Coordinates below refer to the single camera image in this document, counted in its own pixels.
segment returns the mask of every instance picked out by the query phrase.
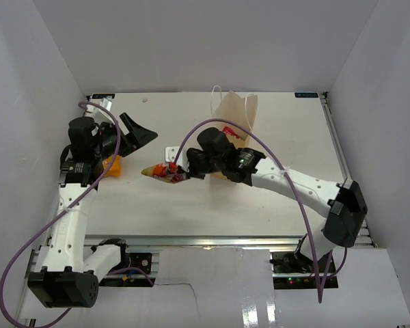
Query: gray wall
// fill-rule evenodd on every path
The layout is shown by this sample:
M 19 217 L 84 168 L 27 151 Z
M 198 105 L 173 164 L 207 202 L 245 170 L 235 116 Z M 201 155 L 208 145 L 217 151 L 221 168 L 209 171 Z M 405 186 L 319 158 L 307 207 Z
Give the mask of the gray wall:
M 379 1 L 333 85 L 331 110 L 410 311 L 410 1 Z
M 31 0 L 0 0 L 0 275 L 53 214 L 59 154 L 82 93 Z M 8 276 L 16 314 L 29 252 Z M 10 327 L 1 316 L 0 327 Z
M 81 89 L 329 90 L 377 0 L 34 0 Z

